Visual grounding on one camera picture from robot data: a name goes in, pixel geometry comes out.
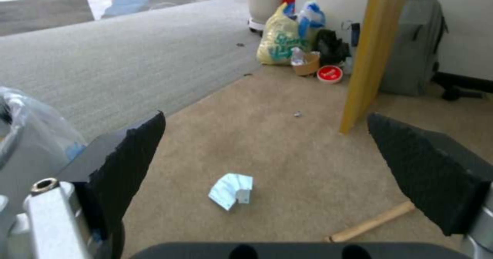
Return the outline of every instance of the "red lid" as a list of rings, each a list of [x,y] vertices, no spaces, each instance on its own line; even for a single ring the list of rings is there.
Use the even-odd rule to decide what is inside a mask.
[[[319,80],[326,82],[337,82],[342,78],[342,70],[337,66],[323,66],[317,72]]]

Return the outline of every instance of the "black plastic bag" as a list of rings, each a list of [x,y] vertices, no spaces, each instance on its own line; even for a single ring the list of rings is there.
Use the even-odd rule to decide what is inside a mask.
[[[320,65],[327,66],[339,64],[350,57],[349,45],[342,39],[337,39],[336,32],[328,29],[321,29],[315,38],[315,51],[320,52]]]

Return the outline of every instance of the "red and white lid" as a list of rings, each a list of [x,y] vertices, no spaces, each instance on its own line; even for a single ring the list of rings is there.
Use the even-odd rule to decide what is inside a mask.
[[[322,66],[317,71],[317,77],[320,81],[328,84],[335,84],[342,79],[342,69],[337,66]]]

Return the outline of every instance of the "white wall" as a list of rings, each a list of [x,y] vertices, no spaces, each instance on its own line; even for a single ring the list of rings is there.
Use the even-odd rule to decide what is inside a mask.
[[[296,0],[299,10],[308,0]],[[330,29],[349,42],[340,30],[344,20],[362,22],[367,0],[317,0]],[[439,0],[450,34],[440,45],[440,70],[493,80],[493,0]]]

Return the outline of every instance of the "white trash can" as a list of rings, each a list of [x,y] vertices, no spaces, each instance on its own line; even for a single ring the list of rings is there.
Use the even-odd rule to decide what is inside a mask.
[[[251,16],[248,21],[250,30],[264,31],[265,23],[281,3],[282,0],[248,0]]]

